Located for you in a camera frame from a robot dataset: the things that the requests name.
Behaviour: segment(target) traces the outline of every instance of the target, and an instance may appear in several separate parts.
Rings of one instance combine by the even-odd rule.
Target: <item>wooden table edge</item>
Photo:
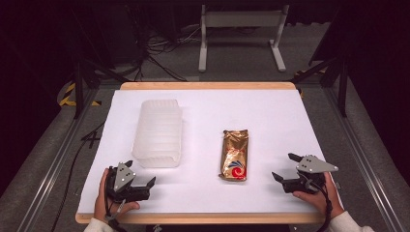
[[[76,214],[78,223],[89,223],[93,214]],[[309,224],[323,223],[319,213],[186,213],[126,214],[120,223],[132,224]]]
[[[277,89],[295,90],[292,82],[125,82],[120,90]]]

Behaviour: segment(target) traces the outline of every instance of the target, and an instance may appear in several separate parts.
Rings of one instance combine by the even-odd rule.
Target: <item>floor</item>
[[[249,33],[237,29],[215,30],[208,38],[208,64],[204,73],[197,70],[200,47],[197,36],[173,51],[152,56],[188,81],[283,81],[297,71],[308,69],[308,61],[327,27],[328,24],[285,27],[279,49],[286,72],[277,71],[267,45],[273,32],[265,28]],[[128,78],[176,81],[150,62],[144,62],[142,68],[143,76],[135,78],[133,73]],[[343,118],[335,108],[337,83],[325,89],[318,83],[319,77],[312,76],[297,87],[303,91],[303,103],[326,160],[339,167],[334,178],[340,185],[345,210],[360,225],[369,225],[376,231],[408,230],[410,188],[397,172],[354,86],[349,82],[347,118]],[[107,79],[98,90],[85,89],[87,105],[102,104],[87,106],[76,120],[73,119],[75,108],[62,106],[0,199],[3,209],[0,231],[50,231],[55,221],[55,231],[85,228],[86,225],[76,223],[74,216],[99,144],[95,141],[82,145],[81,138],[105,120],[118,88],[119,83]],[[102,132],[103,128],[98,129],[97,137],[101,137]],[[65,194],[67,198],[58,216]],[[145,225],[125,227],[128,231],[146,229]],[[319,227],[318,224],[289,225],[291,231],[316,231]]]

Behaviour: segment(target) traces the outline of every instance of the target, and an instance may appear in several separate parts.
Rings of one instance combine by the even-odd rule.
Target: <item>clear plastic container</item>
[[[176,167],[181,158],[182,111],[176,100],[141,105],[132,155],[143,167]]]

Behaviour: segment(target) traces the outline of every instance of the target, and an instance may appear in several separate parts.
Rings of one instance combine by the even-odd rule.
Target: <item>gold wrapper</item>
[[[248,130],[225,130],[220,160],[220,177],[226,181],[247,179]]]

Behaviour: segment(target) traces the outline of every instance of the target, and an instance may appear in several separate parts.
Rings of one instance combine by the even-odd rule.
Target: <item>white tabletop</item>
[[[181,163],[175,168],[143,168],[132,156],[141,104],[169,99],[177,100],[183,112]],[[218,176],[224,130],[249,130],[248,178],[244,182],[227,182]],[[320,221],[311,206],[284,193],[271,174],[298,177],[297,162],[289,159],[288,153],[324,159],[295,89],[119,90],[81,194],[77,221],[86,222],[93,214],[103,170],[128,160],[133,160],[131,170],[136,173],[133,186],[144,186],[157,177],[150,199],[139,202],[140,210],[129,212],[128,222],[133,217],[146,218],[136,222],[152,223],[161,222],[152,220],[155,215],[212,214],[307,214],[314,216],[310,220]]]

